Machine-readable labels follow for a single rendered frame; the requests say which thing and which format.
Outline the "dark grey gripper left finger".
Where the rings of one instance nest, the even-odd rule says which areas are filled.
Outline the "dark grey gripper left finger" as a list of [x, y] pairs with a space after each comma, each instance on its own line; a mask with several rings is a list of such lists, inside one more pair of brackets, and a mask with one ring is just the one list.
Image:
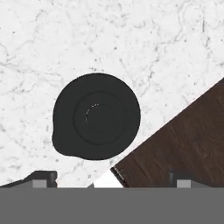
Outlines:
[[56, 188], [56, 171], [34, 171], [24, 179], [17, 180], [7, 185], [0, 185], [0, 188]]

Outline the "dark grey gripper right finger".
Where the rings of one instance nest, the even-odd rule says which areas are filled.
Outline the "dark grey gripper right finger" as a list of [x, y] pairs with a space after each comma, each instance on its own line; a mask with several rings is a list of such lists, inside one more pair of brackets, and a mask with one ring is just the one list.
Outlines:
[[209, 185], [196, 181], [187, 173], [169, 172], [170, 186], [174, 188], [208, 188]]

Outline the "black round blender lid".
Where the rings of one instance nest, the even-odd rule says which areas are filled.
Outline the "black round blender lid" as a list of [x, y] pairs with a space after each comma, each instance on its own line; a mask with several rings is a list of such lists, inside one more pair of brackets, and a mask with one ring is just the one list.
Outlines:
[[82, 75], [60, 92], [52, 112], [52, 145], [68, 157], [105, 160], [137, 136], [141, 111], [122, 80], [105, 73]]

